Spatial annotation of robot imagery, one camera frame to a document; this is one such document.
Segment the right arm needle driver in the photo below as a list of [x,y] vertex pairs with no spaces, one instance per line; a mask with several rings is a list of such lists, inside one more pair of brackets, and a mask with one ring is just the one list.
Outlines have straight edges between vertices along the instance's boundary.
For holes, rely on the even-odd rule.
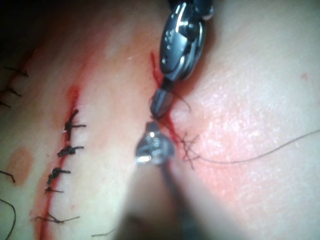
[[187,78],[199,61],[214,5],[212,0],[170,0],[169,7],[160,41],[160,70],[177,81]]

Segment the left arm needle driver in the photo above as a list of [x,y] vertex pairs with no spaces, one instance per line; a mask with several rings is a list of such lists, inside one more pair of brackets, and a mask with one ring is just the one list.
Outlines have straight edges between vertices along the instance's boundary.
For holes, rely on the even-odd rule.
[[175,156],[173,142],[162,133],[146,133],[135,150],[137,165],[162,165]]

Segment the right arm needle driver jaw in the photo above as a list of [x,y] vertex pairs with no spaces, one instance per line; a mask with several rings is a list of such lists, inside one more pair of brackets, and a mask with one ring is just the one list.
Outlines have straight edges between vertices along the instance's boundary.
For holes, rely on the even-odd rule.
[[153,117],[163,117],[168,108],[167,83],[164,81],[156,90],[150,105],[150,112]]
[[160,106],[160,112],[159,116],[162,118],[167,114],[167,112],[170,110],[173,98],[174,98],[174,89],[169,86],[162,85],[160,87],[161,89],[161,106]]

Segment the left arm needle driver jaw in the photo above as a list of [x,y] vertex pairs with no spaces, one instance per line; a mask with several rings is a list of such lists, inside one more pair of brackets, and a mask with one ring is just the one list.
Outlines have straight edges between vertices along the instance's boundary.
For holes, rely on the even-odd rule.
[[156,121],[150,121],[146,124],[146,132],[158,134],[159,133],[159,125]]

